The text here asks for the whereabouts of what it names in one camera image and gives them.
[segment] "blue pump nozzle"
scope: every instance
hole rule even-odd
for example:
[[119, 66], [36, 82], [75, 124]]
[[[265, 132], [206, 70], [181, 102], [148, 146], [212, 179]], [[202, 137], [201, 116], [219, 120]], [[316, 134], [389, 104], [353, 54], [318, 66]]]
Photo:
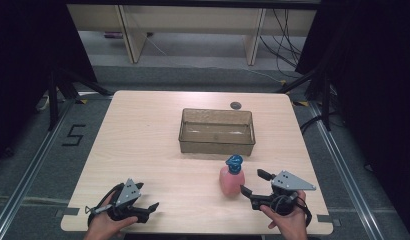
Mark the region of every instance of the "blue pump nozzle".
[[240, 155], [233, 155], [227, 159], [226, 164], [229, 166], [229, 172], [233, 175], [239, 174], [242, 169], [243, 158]]

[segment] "wooden desk panel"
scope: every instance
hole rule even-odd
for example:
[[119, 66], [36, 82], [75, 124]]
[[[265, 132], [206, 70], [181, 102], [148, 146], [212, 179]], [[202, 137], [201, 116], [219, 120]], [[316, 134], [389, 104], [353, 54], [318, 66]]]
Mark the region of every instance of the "wooden desk panel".
[[227, 199], [218, 176], [228, 155], [183, 154], [178, 134], [183, 108], [230, 109], [240, 102], [253, 114], [256, 145], [244, 157], [246, 186], [254, 194], [271, 193], [270, 183], [259, 178], [262, 168], [278, 174], [287, 170], [317, 186], [307, 192], [314, 216], [310, 234], [330, 234], [331, 223], [289, 98], [282, 94], [217, 92], [120, 91], [111, 102], [68, 207], [80, 208], [78, 216], [65, 216], [65, 231], [86, 231], [84, 207], [95, 206], [116, 184], [133, 178], [143, 182], [135, 206], [159, 202], [148, 223], [134, 224], [128, 232], [274, 234], [270, 220], [253, 211], [249, 199]]

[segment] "bottle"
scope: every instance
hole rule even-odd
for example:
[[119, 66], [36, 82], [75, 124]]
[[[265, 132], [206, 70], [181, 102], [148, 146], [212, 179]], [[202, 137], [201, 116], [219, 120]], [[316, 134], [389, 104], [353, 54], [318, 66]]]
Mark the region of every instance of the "bottle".
[[245, 184], [245, 174], [242, 170], [243, 158], [233, 155], [226, 161], [226, 166], [220, 170], [220, 187], [227, 197], [234, 197], [240, 193], [240, 185]]

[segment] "table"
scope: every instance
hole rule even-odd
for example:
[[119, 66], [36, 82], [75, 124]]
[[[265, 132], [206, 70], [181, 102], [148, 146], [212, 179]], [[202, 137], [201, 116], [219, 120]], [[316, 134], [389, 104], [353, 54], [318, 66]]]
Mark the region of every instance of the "table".
[[[320, 187], [289, 98], [284, 94], [226, 92], [119, 91], [109, 106], [69, 208], [95, 206], [116, 184], [133, 178], [143, 182], [135, 206], [159, 202], [146, 224], [124, 229], [137, 233], [274, 234], [270, 220], [251, 208], [239, 195], [227, 199], [218, 176], [229, 157], [218, 154], [183, 154], [178, 135], [184, 108], [251, 111], [256, 144], [244, 157], [246, 186], [254, 194], [271, 193], [270, 183], [256, 175], [258, 168], [278, 174], [287, 170], [317, 186], [307, 192], [313, 214], [309, 234], [330, 234], [331, 223], [318, 222], [328, 215]], [[64, 216], [65, 231], [86, 231], [87, 214]]]

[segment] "rectangular box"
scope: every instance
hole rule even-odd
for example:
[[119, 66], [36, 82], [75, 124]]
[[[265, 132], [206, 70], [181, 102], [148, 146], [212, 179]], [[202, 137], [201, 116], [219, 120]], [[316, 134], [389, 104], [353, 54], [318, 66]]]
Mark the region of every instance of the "rectangular box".
[[179, 141], [182, 153], [250, 156], [255, 145], [252, 113], [185, 108]]

